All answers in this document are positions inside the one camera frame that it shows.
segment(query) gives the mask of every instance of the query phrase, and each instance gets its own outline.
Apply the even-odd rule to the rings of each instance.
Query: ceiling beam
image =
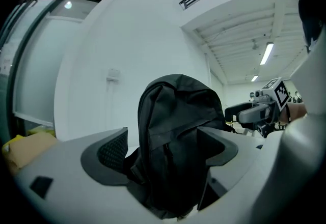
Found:
[[[262,37],[258,37],[255,38],[256,43],[260,44],[263,41],[268,41],[268,39],[266,38],[266,36],[262,36]],[[234,40],[232,43],[226,43],[226,44],[211,44],[210,47],[214,50],[217,51],[218,49],[215,48],[228,48],[228,47],[239,47],[242,46],[243,44],[248,44],[248,42],[252,42],[252,39],[239,39],[239,40]]]
[[[205,36],[205,40],[209,41],[212,38],[216,37],[219,34],[227,34],[227,33],[237,33],[238,31],[243,32],[243,31],[250,31],[250,30],[254,30],[254,29],[258,29],[258,28],[264,28],[266,26],[270,26],[273,23],[274,18],[273,17],[269,17],[269,18],[260,18],[260,19],[255,19],[252,21],[247,21],[245,23],[242,24],[233,24],[229,27],[222,27],[219,30],[214,30],[213,34],[209,35],[209,36]]]
[[[228,81],[225,76],[225,73],[223,69],[221,68],[220,64],[218,63],[214,53],[210,50],[209,46],[207,44],[203,44],[204,40],[203,38],[197,33],[196,31],[186,32],[188,35],[190,35],[191,38],[194,39],[199,49],[201,49],[208,57],[209,60],[209,66],[211,71],[214,73],[214,75],[218,78],[218,80],[224,84],[227,85]]]
[[[243,49],[237,49],[236,51],[234,50],[230,50],[230,51],[214,51],[213,50],[213,53],[215,54],[216,58],[218,59],[223,59],[223,58],[228,58],[230,56],[234,56],[235,57],[237,55],[241,55],[241,54],[252,54],[252,55],[255,55],[255,54],[259,54],[259,50],[256,50],[256,49],[252,49],[249,48],[249,47],[244,47]]]
[[[244,24],[250,21],[255,21],[263,18],[273,18],[274,16],[274,8],[271,9],[264,9],[258,10],[255,12],[249,13],[242,13],[241,15],[231,16],[231,17],[224,17],[223,19],[216,19],[209,25],[204,25],[197,30],[200,33],[206,33],[208,30],[220,30],[222,28],[229,28],[234,26],[234,24]]]
[[[275,0],[275,15],[274,15],[273,29],[271,31],[271,37],[270,37],[271,41],[274,41],[275,38],[279,37],[282,32],[285,12],[286,12],[286,0]]]
[[[264,27],[260,27],[258,29],[243,31],[237,34],[233,34],[230,32],[219,33],[217,35],[214,35],[214,37],[210,36],[212,39],[205,39],[205,41],[209,42],[210,45],[213,45],[215,42],[218,42],[219,44],[228,44],[233,40],[245,40],[248,38],[254,39],[264,34],[266,35],[266,37],[269,37],[271,35],[271,24],[266,25]]]

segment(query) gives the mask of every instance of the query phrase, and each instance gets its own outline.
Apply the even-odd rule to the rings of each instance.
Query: white ceiling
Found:
[[[289,78],[307,55],[298,0],[251,0],[250,8],[242,1],[229,3],[227,15],[214,17],[194,35],[213,52],[228,83],[250,82],[256,74],[257,81]],[[274,48],[261,66],[270,41]]]

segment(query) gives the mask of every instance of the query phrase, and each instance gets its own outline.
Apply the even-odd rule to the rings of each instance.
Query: ceiling light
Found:
[[[66,8],[66,9],[71,9],[71,7],[72,7],[71,2],[67,2],[67,3],[65,4],[65,8]]]
[[[273,49],[273,47],[274,47],[274,43],[268,43],[268,44],[267,44],[267,47],[266,47],[266,51],[265,51],[264,57],[263,57],[263,59],[262,59],[262,61],[261,61],[261,63],[260,63],[261,65],[265,65],[265,64],[266,64],[267,59],[268,59],[268,57],[269,57],[269,55],[270,55],[271,50]]]
[[[251,82],[254,82],[257,78],[258,78],[258,75],[255,75],[255,76],[253,77],[253,79],[251,80]]]

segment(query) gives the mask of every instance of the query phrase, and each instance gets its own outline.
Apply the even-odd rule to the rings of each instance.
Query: gray padded holder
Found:
[[[234,142],[222,138],[207,129],[208,127],[197,128],[197,144],[206,157],[206,165],[225,165],[236,156],[238,146]]]
[[[128,130],[123,128],[88,146],[80,158],[84,171],[103,185],[127,185],[129,180],[122,174],[123,161],[128,152],[127,138]]]

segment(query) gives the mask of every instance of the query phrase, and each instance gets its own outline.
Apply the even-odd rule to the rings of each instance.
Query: window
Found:
[[[23,39],[26,31],[40,14],[40,12],[51,2],[52,0],[39,0],[32,2],[25,12],[20,16],[16,22],[9,36],[6,39],[5,44],[1,49],[0,54],[0,74],[9,75],[13,59],[16,51],[19,47],[21,40]]]
[[[69,40],[96,4],[86,0],[64,0],[36,28],[17,72],[16,117],[54,126],[55,88],[62,58]]]
[[[85,0],[64,0],[52,12],[51,16],[85,19],[97,2]]]

